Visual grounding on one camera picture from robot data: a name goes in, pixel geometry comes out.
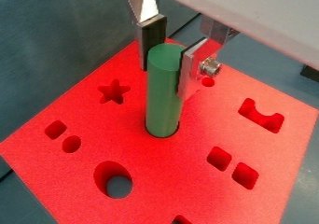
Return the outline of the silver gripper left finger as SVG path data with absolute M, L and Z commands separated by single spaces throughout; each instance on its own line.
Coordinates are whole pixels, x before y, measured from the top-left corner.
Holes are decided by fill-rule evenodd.
M 156 0 L 127 0 L 140 52 L 140 70 L 147 70 L 147 54 L 166 39 L 167 17 L 160 14 Z

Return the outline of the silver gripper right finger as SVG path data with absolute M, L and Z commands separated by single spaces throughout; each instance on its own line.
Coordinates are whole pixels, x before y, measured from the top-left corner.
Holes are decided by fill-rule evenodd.
M 239 34 L 238 30 L 206 15 L 199 30 L 204 37 L 180 53 L 178 96 L 183 101 L 200 89 L 202 79 L 215 77 L 220 72 L 218 52 Z

